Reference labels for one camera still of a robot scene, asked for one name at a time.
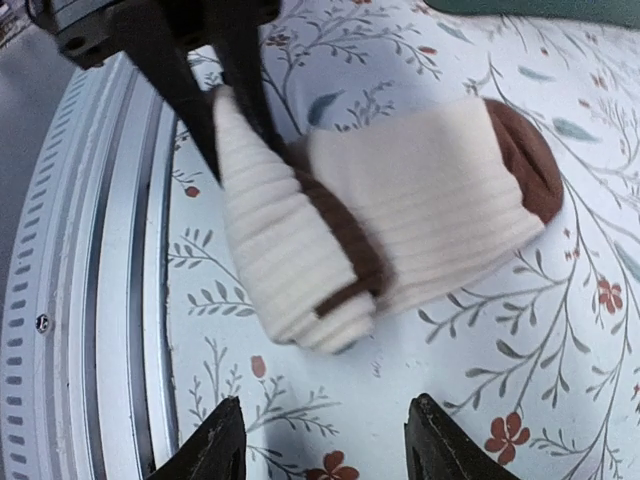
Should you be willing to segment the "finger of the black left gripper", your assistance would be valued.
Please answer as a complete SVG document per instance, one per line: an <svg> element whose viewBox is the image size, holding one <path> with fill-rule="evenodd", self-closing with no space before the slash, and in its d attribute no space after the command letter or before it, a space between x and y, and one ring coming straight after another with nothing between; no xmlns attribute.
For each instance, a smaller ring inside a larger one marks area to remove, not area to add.
<svg viewBox="0 0 640 480"><path fill-rule="evenodd" d="M277 132L262 81L258 27L249 20L231 20L216 27L214 51L221 63L223 82L232 87L240 112L253 131L275 153L286 153Z"/></svg>
<svg viewBox="0 0 640 480"><path fill-rule="evenodd" d="M221 183L212 105L169 33L119 26L123 50L186 126L210 172Z"/></svg>

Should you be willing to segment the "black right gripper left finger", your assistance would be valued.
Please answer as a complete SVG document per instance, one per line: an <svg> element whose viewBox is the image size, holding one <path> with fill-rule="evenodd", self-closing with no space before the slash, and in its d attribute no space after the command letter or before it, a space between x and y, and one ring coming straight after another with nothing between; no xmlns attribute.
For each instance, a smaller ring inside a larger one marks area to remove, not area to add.
<svg viewBox="0 0 640 480"><path fill-rule="evenodd" d="M222 400L149 480L245 480L246 431L238 397Z"/></svg>

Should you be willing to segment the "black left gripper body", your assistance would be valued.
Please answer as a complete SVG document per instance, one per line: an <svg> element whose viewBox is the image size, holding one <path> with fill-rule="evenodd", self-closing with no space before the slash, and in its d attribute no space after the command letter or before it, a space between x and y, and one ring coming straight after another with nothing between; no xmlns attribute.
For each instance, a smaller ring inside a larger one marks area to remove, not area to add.
<svg viewBox="0 0 640 480"><path fill-rule="evenodd" d="M122 1L29 1L31 22L50 34L59 52L81 68L102 65L122 51L114 43L107 10ZM191 51L209 43L209 15L220 10L219 1L159 1L168 21L169 38L187 58Z"/></svg>

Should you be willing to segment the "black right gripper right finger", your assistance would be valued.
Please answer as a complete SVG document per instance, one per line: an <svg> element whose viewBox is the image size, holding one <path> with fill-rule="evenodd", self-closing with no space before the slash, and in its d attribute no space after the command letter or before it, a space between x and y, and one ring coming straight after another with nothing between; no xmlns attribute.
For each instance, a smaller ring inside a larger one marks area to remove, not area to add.
<svg viewBox="0 0 640 480"><path fill-rule="evenodd" d="M499 466L427 393L413 398L404 424L410 480L517 480Z"/></svg>

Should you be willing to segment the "cream and brown sock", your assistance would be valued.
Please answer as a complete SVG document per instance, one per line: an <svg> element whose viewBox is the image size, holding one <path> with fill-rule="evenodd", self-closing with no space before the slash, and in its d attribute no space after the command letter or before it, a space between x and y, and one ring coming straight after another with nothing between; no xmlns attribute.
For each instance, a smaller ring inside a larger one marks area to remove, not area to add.
<svg viewBox="0 0 640 480"><path fill-rule="evenodd" d="M559 213L563 183L541 133L469 97L285 155L229 87L213 101L229 249L266 336L333 354L401 313L486 275Z"/></svg>

